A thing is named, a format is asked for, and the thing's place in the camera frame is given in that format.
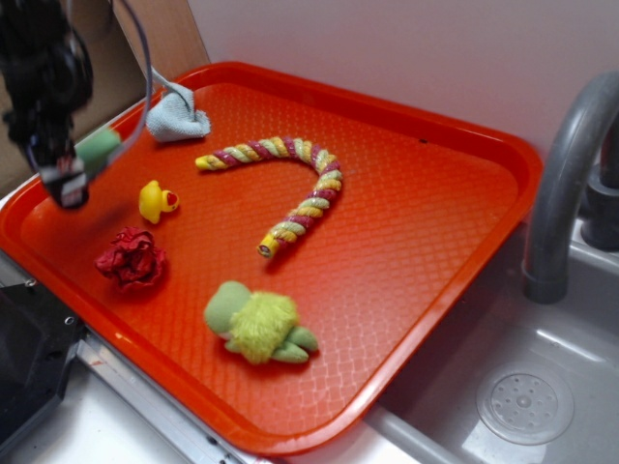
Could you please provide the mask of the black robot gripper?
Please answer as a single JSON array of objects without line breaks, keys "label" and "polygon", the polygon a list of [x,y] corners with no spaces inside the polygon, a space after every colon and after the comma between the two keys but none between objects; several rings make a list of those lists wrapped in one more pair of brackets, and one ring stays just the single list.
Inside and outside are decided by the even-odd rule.
[{"label": "black robot gripper", "polygon": [[12,109],[10,140],[63,209],[89,200],[84,162],[74,155],[74,114],[91,99],[93,70],[84,40],[58,1],[1,3],[1,73]]}]

